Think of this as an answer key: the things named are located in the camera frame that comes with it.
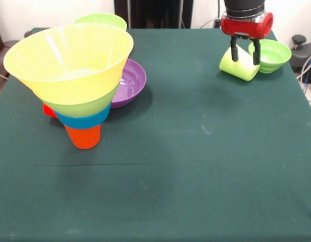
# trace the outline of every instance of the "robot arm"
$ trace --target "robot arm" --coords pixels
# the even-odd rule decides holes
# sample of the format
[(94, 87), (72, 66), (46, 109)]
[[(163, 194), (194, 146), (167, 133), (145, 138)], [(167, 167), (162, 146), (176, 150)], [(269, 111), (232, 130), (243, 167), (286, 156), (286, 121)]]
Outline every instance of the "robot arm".
[(238, 61), (236, 41), (251, 39), (254, 43), (253, 64), (260, 64), (260, 39), (272, 27), (273, 15), (265, 12), (265, 0), (224, 0), (226, 12), (221, 19), (222, 31), (231, 36), (232, 60)]

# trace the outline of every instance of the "green tablecloth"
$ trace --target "green tablecloth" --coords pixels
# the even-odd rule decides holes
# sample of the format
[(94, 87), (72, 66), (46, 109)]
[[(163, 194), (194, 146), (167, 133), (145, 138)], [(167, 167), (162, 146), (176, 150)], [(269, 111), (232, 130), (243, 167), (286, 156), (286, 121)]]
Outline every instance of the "green tablecloth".
[(147, 86), (91, 150), (9, 78), (0, 239), (311, 240), (311, 108), (289, 64), (244, 82), (219, 71), (220, 30), (129, 32)]

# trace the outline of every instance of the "white wall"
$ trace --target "white wall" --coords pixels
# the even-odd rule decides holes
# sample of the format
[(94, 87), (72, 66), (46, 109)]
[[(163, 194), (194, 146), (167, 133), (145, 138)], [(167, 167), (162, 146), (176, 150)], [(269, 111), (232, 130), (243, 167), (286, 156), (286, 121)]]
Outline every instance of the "white wall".
[[(225, 10), (221, 1), (221, 13)], [(273, 31), (278, 40), (292, 47), (291, 37), (303, 34), (311, 42), (311, 0), (266, 0), (266, 11), (274, 15)], [(199, 28), (217, 16), (217, 0), (194, 0), (192, 28)], [(211, 28), (213, 22), (206, 25)]]
[(0, 34), (3, 41), (22, 39), (33, 27), (66, 25), (94, 12), (114, 13), (114, 1), (0, 0)]
[[(225, 10), (221, 1), (221, 13)], [(274, 14), (273, 30), (279, 41), (292, 46), (291, 37), (303, 34), (311, 42), (311, 0), (266, 0)], [(113, 0), (0, 0), (0, 33), (4, 41), (22, 39), (33, 27), (69, 24), (92, 13), (114, 13)], [(194, 0), (192, 28), (199, 28), (217, 16), (217, 0)]]

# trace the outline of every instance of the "blue cup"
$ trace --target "blue cup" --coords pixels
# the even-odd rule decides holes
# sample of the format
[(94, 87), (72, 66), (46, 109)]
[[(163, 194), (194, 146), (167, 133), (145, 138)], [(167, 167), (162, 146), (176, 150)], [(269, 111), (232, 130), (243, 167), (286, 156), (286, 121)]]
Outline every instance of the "blue cup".
[(60, 122), (63, 123), (63, 125), (71, 127), (73, 129), (83, 130), (95, 127), (103, 123), (110, 113), (111, 105), (112, 103), (110, 103), (106, 108), (104, 108), (100, 112), (84, 117), (71, 117), (58, 113), (55, 110), (54, 112), (57, 115)]

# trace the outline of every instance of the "light green bowl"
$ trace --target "light green bowl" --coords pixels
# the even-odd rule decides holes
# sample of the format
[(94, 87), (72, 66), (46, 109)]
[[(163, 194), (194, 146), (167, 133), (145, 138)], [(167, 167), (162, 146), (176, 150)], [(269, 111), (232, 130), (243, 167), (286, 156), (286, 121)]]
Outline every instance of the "light green bowl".
[(74, 24), (97, 23), (112, 25), (123, 30), (127, 29), (127, 24), (120, 16), (110, 13), (88, 14), (76, 19)]
[[(282, 67), (291, 58), (291, 50), (283, 43), (270, 39), (262, 39), (260, 40), (260, 44), (261, 63), (259, 72), (272, 73)], [(248, 46), (248, 51), (253, 55), (253, 43)]]
[(113, 88), (111, 92), (91, 102), (75, 104), (75, 105), (61, 105), (61, 104), (47, 102), (44, 100), (42, 100), (42, 102), (44, 102), (48, 107), (52, 108), (58, 113), (61, 113), (66, 116), (71, 116), (71, 117), (88, 116), (88, 115), (95, 114), (101, 111), (102, 109), (106, 108), (112, 101), (113, 97), (115, 96), (117, 89), (119, 88), (119, 85), (120, 85), (120, 82), (116, 85), (116, 87)]

